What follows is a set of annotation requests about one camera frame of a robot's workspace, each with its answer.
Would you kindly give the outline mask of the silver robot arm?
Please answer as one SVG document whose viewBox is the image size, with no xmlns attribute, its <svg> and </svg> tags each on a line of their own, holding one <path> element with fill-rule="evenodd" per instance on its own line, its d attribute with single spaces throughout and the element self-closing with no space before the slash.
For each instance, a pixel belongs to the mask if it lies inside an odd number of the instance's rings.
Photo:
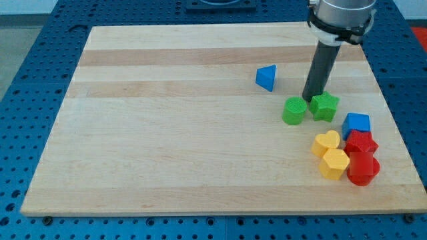
<svg viewBox="0 0 427 240">
<path fill-rule="evenodd" d="M 342 43 L 359 45 L 374 24 L 375 0 L 308 1 L 307 24 L 318 39 L 302 97 L 321 95 Z"/>
</svg>

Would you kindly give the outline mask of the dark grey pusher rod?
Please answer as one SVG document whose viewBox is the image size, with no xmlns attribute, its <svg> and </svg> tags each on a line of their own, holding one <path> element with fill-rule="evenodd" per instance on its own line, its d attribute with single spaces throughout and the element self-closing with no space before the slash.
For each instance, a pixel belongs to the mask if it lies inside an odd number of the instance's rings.
<svg viewBox="0 0 427 240">
<path fill-rule="evenodd" d="M 302 91 L 302 97 L 305 101 L 310 102 L 314 96 L 321 95 L 324 92 L 339 50 L 340 46 L 329 46 L 321 41 L 318 42 Z"/>
</svg>

